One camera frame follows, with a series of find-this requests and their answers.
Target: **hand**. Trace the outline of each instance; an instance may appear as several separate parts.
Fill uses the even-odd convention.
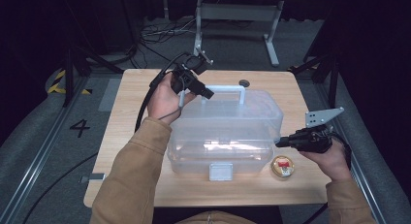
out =
[[[321,171],[332,181],[351,179],[351,173],[345,161],[344,145],[332,139],[332,147],[325,153],[300,151],[300,154],[316,162]]]
[[[175,121],[180,116],[181,112],[178,107],[179,96],[172,90],[172,79],[172,73],[168,73],[164,76],[147,105],[148,116],[156,119],[161,118],[161,120],[167,124],[171,124]],[[190,92],[185,94],[184,105],[194,100],[194,98],[196,98],[194,93]]]

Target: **person's right hand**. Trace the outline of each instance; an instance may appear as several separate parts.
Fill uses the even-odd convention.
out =
[[[300,151],[300,154],[316,162],[321,171],[332,181],[352,178],[345,161],[344,145],[334,139],[332,139],[332,147],[325,153]]]

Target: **white box handle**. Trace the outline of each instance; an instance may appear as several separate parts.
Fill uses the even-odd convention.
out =
[[[245,87],[242,85],[206,85],[206,88],[212,91],[239,91],[239,103],[244,104]],[[202,98],[202,104],[206,102],[206,98]]]

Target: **number 4 marking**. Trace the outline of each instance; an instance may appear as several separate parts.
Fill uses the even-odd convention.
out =
[[[90,127],[86,127],[86,126],[85,126],[86,123],[87,123],[87,120],[82,119],[81,121],[79,121],[79,122],[77,122],[76,124],[72,125],[72,126],[70,127],[70,129],[79,130],[78,138],[81,138],[82,131],[83,131],[83,130],[90,129]]]

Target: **person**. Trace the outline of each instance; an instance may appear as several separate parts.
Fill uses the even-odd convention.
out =
[[[156,184],[172,132],[170,124],[180,115],[176,112],[179,97],[172,91],[171,84],[172,75],[167,74],[147,105],[148,117],[116,155],[111,173],[92,205],[90,223],[151,223]],[[195,97],[187,93],[184,105]],[[316,162],[332,180],[326,186],[330,223],[375,223],[364,195],[351,177],[342,144],[333,141],[332,147],[323,154],[301,154]],[[200,213],[180,223],[253,223],[225,212],[210,214]]]

